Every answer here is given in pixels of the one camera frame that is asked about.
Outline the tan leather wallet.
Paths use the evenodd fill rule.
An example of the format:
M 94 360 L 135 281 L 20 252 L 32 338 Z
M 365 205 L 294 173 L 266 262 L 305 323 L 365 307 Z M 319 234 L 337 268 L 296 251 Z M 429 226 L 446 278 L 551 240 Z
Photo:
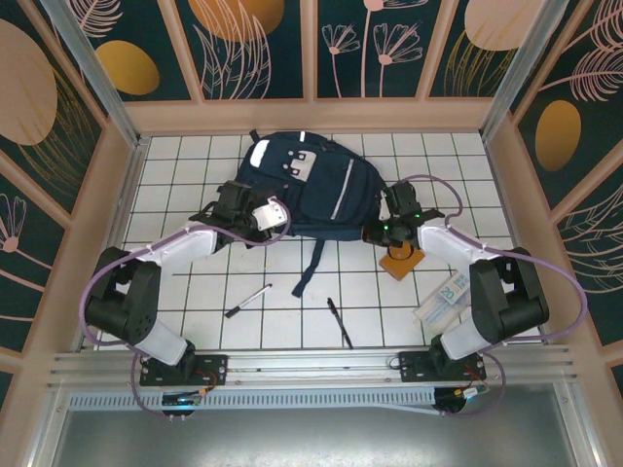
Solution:
M 379 260 L 379 266 L 394 280 L 401 281 L 424 257 L 425 254 L 420 249 L 410 242 L 404 242 L 401 246 L 389 246 Z

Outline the navy blue backpack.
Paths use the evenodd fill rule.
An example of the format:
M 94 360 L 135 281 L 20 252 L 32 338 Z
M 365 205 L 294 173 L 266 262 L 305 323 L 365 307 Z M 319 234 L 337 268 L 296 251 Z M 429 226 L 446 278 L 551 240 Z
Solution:
M 313 238 L 311 262 L 292 290 L 300 298 L 320 262 L 325 242 L 359 241 L 367 222 L 377 219 L 385 181 L 362 156 L 340 143 L 308 131 L 278 131 L 252 145 L 236 180 L 271 191 L 291 217 L 289 236 Z

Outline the black pen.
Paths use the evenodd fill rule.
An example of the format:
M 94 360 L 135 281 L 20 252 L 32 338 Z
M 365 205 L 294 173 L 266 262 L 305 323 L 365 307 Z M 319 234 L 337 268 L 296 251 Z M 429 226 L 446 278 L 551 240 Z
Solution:
M 348 349 L 353 350 L 353 344 L 352 341 L 350 339 L 350 336 L 348 335 L 348 331 L 345 327 L 345 324 L 343 322 L 342 316 L 340 314 L 340 312 L 337 310 L 337 307 L 335 306 L 334 301 L 331 298 L 327 298 L 327 305 L 329 307 L 329 310 L 331 311 L 332 315 L 335 317 L 337 324 L 340 328 L 341 331 L 341 335 L 342 338 L 344 340 L 344 342 L 346 343 Z

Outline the pen with pale barrel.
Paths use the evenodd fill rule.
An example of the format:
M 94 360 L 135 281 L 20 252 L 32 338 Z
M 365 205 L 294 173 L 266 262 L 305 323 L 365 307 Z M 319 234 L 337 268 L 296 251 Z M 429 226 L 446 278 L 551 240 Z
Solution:
M 231 309 L 227 310 L 224 313 L 224 316 L 226 318 L 231 318 L 233 316 L 235 316 L 237 313 L 239 313 L 243 308 L 245 308 L 247 305 L 251 304 L 252 302 L 254 302 L 255 300 L 257 300 L 258 298 L 262 297 L 265 293 L 267 293 L 271 288 L 273 287 L 272 283 L 269 283 L 267 285 L 265 285 L 264 287 L 262 287 L 260 290 L 254 292 L 253 294 L 251 294 L 249 297 L 245 298 L 241 303 L 239 303 L 238 305 L 232 307 Z

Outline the small controller board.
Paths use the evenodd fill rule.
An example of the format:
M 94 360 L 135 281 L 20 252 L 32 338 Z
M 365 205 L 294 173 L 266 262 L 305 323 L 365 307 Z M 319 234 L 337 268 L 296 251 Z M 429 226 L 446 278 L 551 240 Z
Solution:
M 450 403 L 458 400 L 468 400 L 480 394 L 487 393 L 489 388 L 485 385 L 469 387 L 440 387 L 435 389 L 435 402 L 437 404 Z
M 201 403 L 203 396 L 199 391 L 166 393 L 162 397 L 163 407 L 194 407 Z

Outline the grey metal panel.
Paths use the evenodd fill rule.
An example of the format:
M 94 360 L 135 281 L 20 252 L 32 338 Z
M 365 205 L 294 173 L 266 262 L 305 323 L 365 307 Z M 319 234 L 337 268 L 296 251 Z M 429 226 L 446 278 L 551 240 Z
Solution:
M 35 467 L 594 467 L 534 403 L 468 419 L 388 409 L 71 412 Z

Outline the aluminium table side rail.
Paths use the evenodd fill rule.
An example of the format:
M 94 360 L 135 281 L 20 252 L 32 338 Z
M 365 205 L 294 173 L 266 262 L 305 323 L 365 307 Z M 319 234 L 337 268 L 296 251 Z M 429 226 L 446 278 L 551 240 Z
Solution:
M 104 141 L 95 151 L 74 219 L 86 283 L 92 280 L 100 254 L 119 246 L 125 237 L 150 144 L 149 137 L 141 137 L 134 146 Z

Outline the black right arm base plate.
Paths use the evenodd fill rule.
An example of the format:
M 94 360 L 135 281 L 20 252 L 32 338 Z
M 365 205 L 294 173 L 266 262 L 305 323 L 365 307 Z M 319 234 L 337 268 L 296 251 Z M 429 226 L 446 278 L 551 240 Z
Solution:
M 487 378 L 483 358 L 477 353 L 453 360 L 430 350 L 403 351 L 398 354 L 398 368 L 403 382 L 470 382 Z

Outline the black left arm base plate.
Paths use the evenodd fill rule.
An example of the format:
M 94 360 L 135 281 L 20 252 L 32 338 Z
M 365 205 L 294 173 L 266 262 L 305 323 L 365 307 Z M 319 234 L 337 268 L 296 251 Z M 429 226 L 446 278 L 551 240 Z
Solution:
M 224 385 L 228 356 L 187 355 L 175 366 L 150 359 L 142 363 L 139 384 L 143 387 L 215 386 Z

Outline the long aluminium mounting rail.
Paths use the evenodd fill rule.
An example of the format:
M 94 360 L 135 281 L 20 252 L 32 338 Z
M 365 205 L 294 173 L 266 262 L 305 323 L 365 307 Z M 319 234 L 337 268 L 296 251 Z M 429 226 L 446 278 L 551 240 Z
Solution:
M 317 350 L 228 350 L 227 388 L 316 388 L 395 386 L 398 348 Z M 131 353 L 86 351 L 57 354 L 45 376 L 52 388 L 129 387 Z M 576 381 L 579 372 L 565 345 L 516 344 L 498 347 L 484 363 L 489 385 Z

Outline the aluminium frame post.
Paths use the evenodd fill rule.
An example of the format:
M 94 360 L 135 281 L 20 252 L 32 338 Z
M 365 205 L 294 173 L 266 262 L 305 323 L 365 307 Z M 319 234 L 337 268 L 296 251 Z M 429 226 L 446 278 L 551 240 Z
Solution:
M 91 39 L 104 39 L 123 16 L 121 0 L 37 0 L 127 143 L 138 135 Z
M 515 53 L 507 72 L 495 93 L 492 105 L 479 131 L 488 145 L 507 116 L 539 57 L 546 49 L 551 35 L 564 16 L 569 0 L 544 0 L 523 44 Z

